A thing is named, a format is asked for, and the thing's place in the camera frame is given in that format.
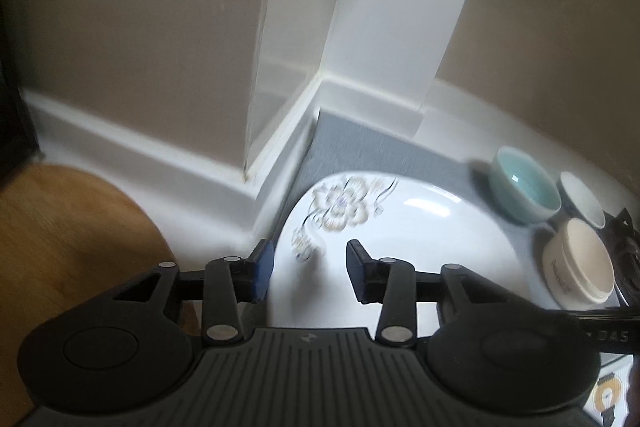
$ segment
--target floral pattern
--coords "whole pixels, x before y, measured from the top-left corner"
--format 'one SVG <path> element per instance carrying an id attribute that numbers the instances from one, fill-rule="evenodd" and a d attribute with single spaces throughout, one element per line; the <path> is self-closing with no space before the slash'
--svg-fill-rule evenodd
<path id="1" fill-rule="evenodd" d="M 297 259 L 306 261 L 313 254 L 324 253 L 326 248 L 318 232 L 341 232 L 365 223 L 371 214 L 379 216 L 384 211 L 382 202 L 397 185 L 397 178 L 351 176 L 315 187 L 308 214 L 293 232 Z"/>

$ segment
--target white bowl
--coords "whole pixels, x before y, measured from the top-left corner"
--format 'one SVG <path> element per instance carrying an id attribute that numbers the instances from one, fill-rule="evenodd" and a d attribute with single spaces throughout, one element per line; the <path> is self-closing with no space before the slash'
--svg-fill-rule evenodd
<path id="1" fill-rule="evenodd" d="M 546 245 L 542 266 L 549 290 L 564 309 L 590 309 L 613 291 L 609 253 L 598 234 L 577 217 L 563 223 Z"/>
<path id="2" fill-rule="evenodd" d="M 580 178 L 571 172 L 561 172 L 558 190 L 562 198 L 562 206 L 568 214 L 580 217 L 594 229 L 604 228 L 606 220 L 602 206 Z"/>
<path id="3" fill-rule="evenodd" d="M 526 152 L 503 146 L 489 171 L 495 200 L 511 217 L 526 225 L 553 217 L 561 200 L 556 182 Z"/>

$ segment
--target wooden table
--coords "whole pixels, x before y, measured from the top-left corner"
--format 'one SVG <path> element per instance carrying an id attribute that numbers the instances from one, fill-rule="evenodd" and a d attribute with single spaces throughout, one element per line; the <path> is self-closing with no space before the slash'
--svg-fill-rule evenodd
<path id="1" fill-rule="evenodd" d="M 0 188 L 0 257 L 0 427 L 32 408 L 16 367 L 27 333 L 174 258 L 153 222 L 116 187 L 43 164 Z M 193 307 L 186 311 L 193 330 Z"/>

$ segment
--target white baseboard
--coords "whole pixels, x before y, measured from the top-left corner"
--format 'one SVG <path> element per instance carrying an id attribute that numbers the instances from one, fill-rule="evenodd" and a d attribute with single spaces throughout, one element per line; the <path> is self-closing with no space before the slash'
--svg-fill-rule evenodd
<path id="1" fill-rule="evenodd" d="M 246 172 L 26 90 L 47 162 L 92 172 L 127 193 L 188 267 L 246 253 L 266 237 L 300 166 L 319 110 L 410 139 L 420 108 L 340 78 L 314 78 Z"/>

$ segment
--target white plate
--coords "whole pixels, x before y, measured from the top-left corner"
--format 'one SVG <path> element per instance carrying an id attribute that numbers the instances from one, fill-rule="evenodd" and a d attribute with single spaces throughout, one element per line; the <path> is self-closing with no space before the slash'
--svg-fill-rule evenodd
<path id="1" fill-rule="evenodd" d="M 367 327 L 380 304 L 360 304 L 345 249 L 358 239 L 374 259 L 418 271 L 458 263 L 525 298 L 529 287 L 511 243 L 476 206 L 436 187 L 380 172 L 343 172 L 318 182 L 294 207 L 276 247 L 268 307 L 273 327 Z M 418 334 L 438 329 L 435 304 L 418 304 Z"/>

